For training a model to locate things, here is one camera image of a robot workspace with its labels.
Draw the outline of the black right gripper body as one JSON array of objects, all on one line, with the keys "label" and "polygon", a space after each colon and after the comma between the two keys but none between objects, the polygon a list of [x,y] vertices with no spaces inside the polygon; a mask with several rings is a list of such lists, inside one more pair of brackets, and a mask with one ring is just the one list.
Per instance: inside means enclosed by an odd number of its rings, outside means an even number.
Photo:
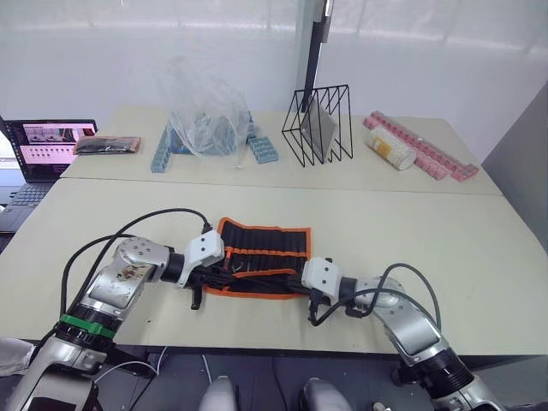
[{"label": "black right gripper body", "polygon": [[305,286],[302,283],[300,274],[294,276],[294,292],[308,297],[310,309],[317,309],[319,307],[319,292],[316,289]]}]

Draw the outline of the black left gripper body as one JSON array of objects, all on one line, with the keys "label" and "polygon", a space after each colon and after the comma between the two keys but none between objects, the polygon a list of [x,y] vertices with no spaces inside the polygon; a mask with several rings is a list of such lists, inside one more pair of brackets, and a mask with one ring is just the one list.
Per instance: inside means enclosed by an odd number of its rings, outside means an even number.
[{"label": "black left gripper body", "polygon": [[186,282],[184,288],[190,289],[192,291],[192,301],[190,308],[192,310],[199,310],[202,299],[203,299],[203,292],[206,288],[204,286],[204,282],[208,277],[215,277],[215,275],[212,272],[213,265],[210,266],[203,266],[199,265],[198,267],[192,269],[188,281]]}]

